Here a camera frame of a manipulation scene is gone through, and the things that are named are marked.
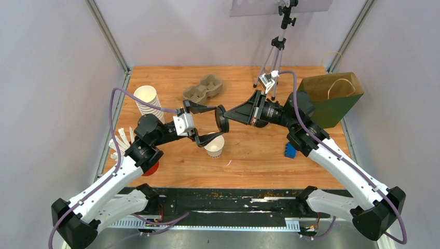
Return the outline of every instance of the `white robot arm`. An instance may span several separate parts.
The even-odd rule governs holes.
[[[130,214],[141,211],[148,213],[157,207],[159,195],[147,184],[138,186],[123,198],[112,200],[130,182],[155,166],[163,155],[156,146],[187,137],[203,147],[229,131],[228,120],[223,118],[223,106],[204,106],[188,100],[183,104],[184,107],[177,111],[169,123],[163,124],[152,114],[142,116],[134,130],[134,142],[119,158],[121,164],[117,171],[115,167],[118,164],[80,194],[68,201],[60,198],[52,204],[54,225],[65,216],[57,231],[72,249],[86,248],[102,230]],[[191,113],[211,110],[215,110],[220,131],[199,135]]]
[[[273,80],[273,72],[267,77],[263,75],[259,78],[265,89],[267,89],[266,81]],[[297,197],[297,200],[303,203],[299,209],[305,215],[311,211],[323,212],[350,220],[364,236],[378,240],[397,218],[388,201],[401,212],[405,193],[398,187],[390,189],[374,179],[344,154],[328,133],[311,120],[314,107],[309,96],[305,92],[295,93],[294,96],[292,92],[285,104],[280,105],[278,102],[266,100],[266,92],[255,90],[249,100],[225,112],[224,116],[259,128],[268,123],[286,127],[287,139],[292,146],[326,168],[352,196],[334,195],[309,186]]]

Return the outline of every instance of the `blue sponge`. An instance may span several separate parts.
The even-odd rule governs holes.
[[[295,158],[296,156],[296,150],[290,142],[286,144],[286,150],[284,151],[284,156],[292,159]]]

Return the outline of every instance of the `shopping bag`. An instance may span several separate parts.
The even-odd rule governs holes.
[[[303,78],[298,91],[310,96],[315,107],[312,120],[322,128],[336,126],[364,94],[354,73]]]

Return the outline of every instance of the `wooden table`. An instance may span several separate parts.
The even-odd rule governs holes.
[[[284,66],[283,69],[294,70],[298,83],[303,77],[324,74],[321,66]],[[258,71],[258,66],[136,66],[128,91],[133,93],[140,86],[151,85],[156,88],[162,107],[180,108],[183,90],[196,84],[204,75],[214,73],[224,81],[224,87],[205,105],[223,104],[229,110],[252,95],[255,90],[252,83]],[[280,77],[277,88],[280,103],[284,104],[292,87],[290,75]],[[135,102],[126,96],[117,127],[124,128],[129,137],[129,126],[134,129],[140,116]],[[165,113],[166,122],[171,121],[172,116]],[[200,134],[218,131],[214,112],[193,117]],[[229,125],[229,133],[224,134],[225,147],[219,158],[210,158],[204,148],[197,147],[189,139],[164,144],[159,146],[164,155],[157,172],[152,176],[139,177],[130,186],[148,183],[153,187],[305,188],[312,185],[343,188],[324,168],[300,153],[295,159],[284,157],[288,142],[285,127],[269,124],[259,129],[234,121],[230,121]],[[341,125],[327,129],[327,132],[348,155]],[[105,171],[114,163],[109,158]]]

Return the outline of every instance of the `white wall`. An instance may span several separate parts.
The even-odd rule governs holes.
[[[364,2],[334,0],[327,12],[292,14],[283,64],[319,65],[339,49]],[[281,30],[278,15],[229,17],[232,0],[97,3],[130,66],[260,65]]]
[[[47,248],[52,202],[97,170],[123,72],[85,1],[1,1],[0,80],[0,247]]]
[[[341,67],[365,90],[347,115],[356,157],[407,194],[408,244],[397,248],[440,248],[439,12],[438,1],[377,1]],[[401,238],[398,225],[392,232]]]

